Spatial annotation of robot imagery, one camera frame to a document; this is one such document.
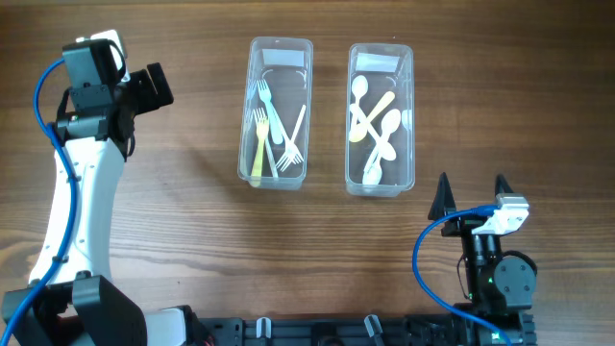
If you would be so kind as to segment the white plastic fork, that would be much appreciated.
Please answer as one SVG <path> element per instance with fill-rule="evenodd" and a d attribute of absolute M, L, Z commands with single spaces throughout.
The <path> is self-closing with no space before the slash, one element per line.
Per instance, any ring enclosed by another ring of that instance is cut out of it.
<path fill-rule="evenodd" d="M 264 79 L 258 80 L 258 95 L 260 100 L 264 103 L 266 113 L 269 118 L 270 123 L 270 132 L 273 139 L 273 142 L 277 145 L 283 143 L 283 135 L 280 130 L 280 124 L 277 116 L 274 114 L 274 107 L 272 103 L 272 93 L 269 85 Z"/>

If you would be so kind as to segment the beige plastic fork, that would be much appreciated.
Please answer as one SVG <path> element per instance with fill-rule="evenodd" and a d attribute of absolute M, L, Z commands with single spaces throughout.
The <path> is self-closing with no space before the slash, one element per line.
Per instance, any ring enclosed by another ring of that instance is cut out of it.
<path fill-rule="evenodd" d="M 256 122 L 256 135 L 258 138 L 258 145 L 251 171 L 251 186 L 259 187 L 262 177 L 265 140 L 268 138 L 269 133 L 269 119 L 262 109 L 254 111 L 254 119 Z"/>

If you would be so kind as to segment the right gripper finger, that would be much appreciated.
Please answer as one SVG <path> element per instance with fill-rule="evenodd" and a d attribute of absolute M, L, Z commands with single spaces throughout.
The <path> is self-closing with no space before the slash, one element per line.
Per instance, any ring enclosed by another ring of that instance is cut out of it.
<path fill-rule="evenodd" d="M 501 194 L 512 194 L 512 193 L 513 193 L 513 189 L 509 185 L 504 174 L 498 174 L 495 180 L 495 195 L 498 196 Z"/>
<path fill-rule="evenodd" d="M 428 219 L 435 221 L 453 212 L 456 212 L 455 198 L 448 176 L 445 172 L 442 172 L 439 176 L 436 193 L 430 207 Z"/>

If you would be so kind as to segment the bent white fork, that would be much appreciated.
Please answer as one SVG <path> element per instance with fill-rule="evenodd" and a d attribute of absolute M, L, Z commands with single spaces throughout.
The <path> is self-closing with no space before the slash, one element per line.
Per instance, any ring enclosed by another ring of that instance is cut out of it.
<path fill-rule="evenodd" d="M 254 118 L 254 111 L 257 111 L 259 109 L 262 109 L 264 111 L 263 108 L 258 108 L 258 109 L 253 110 L 253 118 Z M 273 156 L 273 151 L 271 149 L 271 145 L 269 143 L 269 139 L 268 138 L 265 140 L 265 146 L 264 146 L 264 153 L 263 153 L 263 155 L 264 154 L 267 155 L 267 160 L 269 162 L 269 166 L 270 166 L 270 170 L 271 170 L 271 173 L 272 173 L 272 177 L 273 178 L 278 178 L 279 174 L 278 174 L 278 170 L 276 168 L 276 164 L 275 164 L 274 156 Z"/>
<path fill-rule="evenodd" d="M 291 163 L 302 163 L 304 161 L 301 152 L 295 144 L 295 139 L 302 125 L 307 106 L 303 105 L 297 118 L 291 139 L 285 140 L 285 151 L 277 163 L 281 171 L 285 171 Z"/>

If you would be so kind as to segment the white plastic spoon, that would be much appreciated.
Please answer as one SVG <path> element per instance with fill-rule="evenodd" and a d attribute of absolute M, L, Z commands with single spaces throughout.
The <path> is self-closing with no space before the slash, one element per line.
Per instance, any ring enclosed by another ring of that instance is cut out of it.
<path fill-rule="evenodd" d="M 367 93 L 368 91 L 368 82 L 367 79 L 363 75 L 357 75 L 351 84 L 351 92 L 355 97 L 353 106 L 358 106 L 360 99 Z M 355 129 L 357 126 L 357 115 L 351 111 L 351 126 L 350 126 L 350 141 L 354 140 Z"/>
<path fill-rule="evenodd" d="M 396 150 L 389 142 L 391 135 L 397 131 L 401 123 L 401 112 L 398 109 L 393 109 L 385 114 L 381 120 L 381 133 L 379 134 L 372 123 L 367 120 L 364 111 L 357 105 L 351 105 L 350 111 L 352 115 L 356 115 L 370 136 L 376 142 L 378 154 L 387 161 L 393 161 L 397 158 Z"/>

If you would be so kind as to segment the white spoon with long handle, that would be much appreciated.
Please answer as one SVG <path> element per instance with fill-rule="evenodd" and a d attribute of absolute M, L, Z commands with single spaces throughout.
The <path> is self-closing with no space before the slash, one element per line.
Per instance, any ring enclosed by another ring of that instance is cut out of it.
<path fill-rule="evenodd" d="M 374 164 L 377 156 L 381 156 L 387 161 L 393 161 L 397 158 L 396 150 L 392 144 L 388 142 L 390 136 L 399 128 L 401 123 L 401 113 L 397 109 L 389 111 L 381 121 L 381 134 L 376 134 L 376 146 L 373 149 L 368 162 L 363 169 L 367 172 Z"/>

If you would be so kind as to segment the clear thin plastic fork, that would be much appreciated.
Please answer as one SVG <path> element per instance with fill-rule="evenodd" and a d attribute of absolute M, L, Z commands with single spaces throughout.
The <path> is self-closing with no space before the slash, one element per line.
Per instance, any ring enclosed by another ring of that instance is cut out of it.
<path fill-rule="evenodd" d="M 277 116 L 277 120 L 283 135 L 284 153 L 276 163 L 276 167 L 281 171 L 285 171 L 291 163 L 300 163 L 304 159 L 294 141 L 288 138 L 279 116 Z"/>

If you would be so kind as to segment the yellow plastic spoon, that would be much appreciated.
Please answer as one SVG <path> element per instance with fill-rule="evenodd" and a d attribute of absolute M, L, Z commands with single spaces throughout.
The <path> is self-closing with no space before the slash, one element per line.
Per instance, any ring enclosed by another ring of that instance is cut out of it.
<path fill-rule="evenodd" d="M 364 111 L 357 104 L 350 106 L 350 112 L 352 116 L 357 118 L 356 125 L 352 125 L 349 132 L 349 140 L 351 142 L 359 142 L 363 140 L 371 127 L 371 122 L 395 99 L 395 93 L 393 91 L 387 91 L 383 97 L 379 100 L 376 106 L 371 110 L 368 115 L 364 114 Z"/>

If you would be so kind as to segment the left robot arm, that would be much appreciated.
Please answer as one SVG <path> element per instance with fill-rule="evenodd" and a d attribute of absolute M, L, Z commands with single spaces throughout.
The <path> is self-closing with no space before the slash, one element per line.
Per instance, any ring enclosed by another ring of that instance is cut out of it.
<path fill-rule="evenodd" d="M 157 63 L 130 71 L 118 34 L 62 49 L 67 70 L 54 121 L 56 181 L 40 254 L 25 288 L 6 293 L 3 344 L 196 345 L 206 332 L 188 307 L 144 312 L 111 279 L 114 197 L 135 149 L 135 118 L 173 102 Z"/>

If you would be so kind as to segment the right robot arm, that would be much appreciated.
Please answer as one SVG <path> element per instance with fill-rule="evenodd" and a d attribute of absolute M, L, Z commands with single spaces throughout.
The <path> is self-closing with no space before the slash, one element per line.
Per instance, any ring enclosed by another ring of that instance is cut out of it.
<path fill-rule="evenodd" d="M 428 219 L 441 224 L 444 237 L 461 239 L 467 304 L 455 304 L 463 314 L 429 318 L 435 345 L 535 345 L 537 334 L 532 294 L 537 266 L 519 251 L 504 251 L 501 238 L 518 231 L 529 216 L 529 202 L 515 193 L 504 176 L 495 183 L 495 202 L 461 213 L 446 174 L 441 174 Z"/>

